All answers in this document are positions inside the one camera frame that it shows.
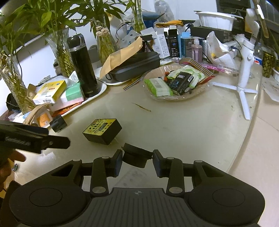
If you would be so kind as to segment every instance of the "thermos bottle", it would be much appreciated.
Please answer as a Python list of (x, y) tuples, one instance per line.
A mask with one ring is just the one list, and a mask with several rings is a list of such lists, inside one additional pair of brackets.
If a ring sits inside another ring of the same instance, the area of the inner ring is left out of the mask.
[(76, 74), (85, 97), (90, 98), (100, 92), (87, 47), (82, 34), (67, 39)]

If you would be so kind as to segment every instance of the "yellow box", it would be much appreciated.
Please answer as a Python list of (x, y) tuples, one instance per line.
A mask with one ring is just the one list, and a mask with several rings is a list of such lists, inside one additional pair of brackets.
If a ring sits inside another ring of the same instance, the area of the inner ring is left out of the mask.
[(47, 102), (55, 103), (66, 87), (67, 84), (64, 80), (46, 83), (33, 98), (33, 101), (36, 105), (41, 105)]

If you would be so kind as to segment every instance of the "floor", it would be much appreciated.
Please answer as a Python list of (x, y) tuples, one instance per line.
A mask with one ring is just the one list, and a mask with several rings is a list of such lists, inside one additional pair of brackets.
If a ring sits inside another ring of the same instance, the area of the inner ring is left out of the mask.
[(279, 103), (262, 90), (257, 117), (250, 138), (229, 173), (254, 186), (264, 196), (266, 206), (261, 227), (279, 227)]

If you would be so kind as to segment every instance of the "table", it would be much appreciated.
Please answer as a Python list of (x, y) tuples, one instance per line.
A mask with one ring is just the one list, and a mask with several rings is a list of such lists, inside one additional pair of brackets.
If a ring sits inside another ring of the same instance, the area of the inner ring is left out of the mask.
[[(259, 91), (262, 67), (254, 64), (252, 74), (247, 88)], [(237, 84), (237, 77), (220, 74), (214, 81)], [(186, 101), (157, 101), (148, 97), (141, 83), (127, 91), (124, 86), (109, 86), (103, 95), (67, 115), (68, 126), (61, 132), (50, 130), (51, 135), (69, 137), (71, 146), (67, 150), (47, 149), (41, 155), (23, 152), (27, 160), (19, 163), (15, 180), (25, 184), (72, 159), (92, 162), (97, 157), (112, 157), (124, 143), (149, 151), (158, 149), (163, 157), (179, 158), (184, 163), (203, 160), (228, 171), (251, 122), (244, 118), (236, 91), (211, 87)], [(247, 94), (251, 115), (257, 99), (258, 95)], [(116, 118), (122, 126), (108, 146), (89, 142), (82, 134), (99, 118)], [(83, 189), (88, 191), (89, 185), (90, 177), (85, 177)], [(167, 178), (156, 176), (152, 161), (144, 169), (123, 163), (119, 177), (109, 177), (108, 185), (110, 190), (113, 186), (166, 189)], [(185, 178), (185, 190), (192, 188), (191, 179)]]

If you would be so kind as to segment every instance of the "human hand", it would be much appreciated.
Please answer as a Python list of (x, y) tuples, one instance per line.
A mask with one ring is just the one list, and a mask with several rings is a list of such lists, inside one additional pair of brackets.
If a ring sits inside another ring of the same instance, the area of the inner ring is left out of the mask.
[[(26, 160), (25, 156), (17, 151), (14, 151), (9, 156), (9, 159), (11, 161), (18, 160), (21, 162), (24, 162)], [(0, 192), (4, 189), (4, 182), (9, 175), (11, 175), (11, 167), (7, 160), (6, 163), (2, 167), (0, 167)]]

